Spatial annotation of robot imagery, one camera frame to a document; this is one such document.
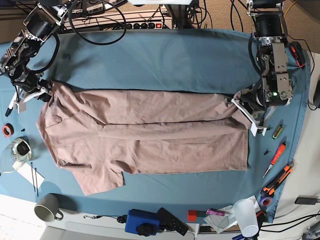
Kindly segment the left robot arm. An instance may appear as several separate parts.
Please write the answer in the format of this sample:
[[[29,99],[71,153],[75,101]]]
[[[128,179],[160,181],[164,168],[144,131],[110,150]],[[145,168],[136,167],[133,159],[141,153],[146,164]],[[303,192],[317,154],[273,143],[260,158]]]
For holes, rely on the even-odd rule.
[[[94,11],[85,8],[78,10],[77,6],[81,4],[80,0],[69,0],[65,5],[54,6],[58,18],[55,23],[77,33],[89,25],[74,25],[73,20],[103,19],[121,25],[126,33],[132,29],[149,29],[152,22],[151,16],[147,19],[126,19],[116,2],[100,0],[102,9]],[[292,83],[287,72],[285,47],[288,32],[282,6],[281,0],[247,1],[247,14],[252,18],[248,55],[259,80],[252,86],[240,90],[231,102],[248,117],[266,113],[268,109],[273,111],[277,106],[288,105],[293,96]]]

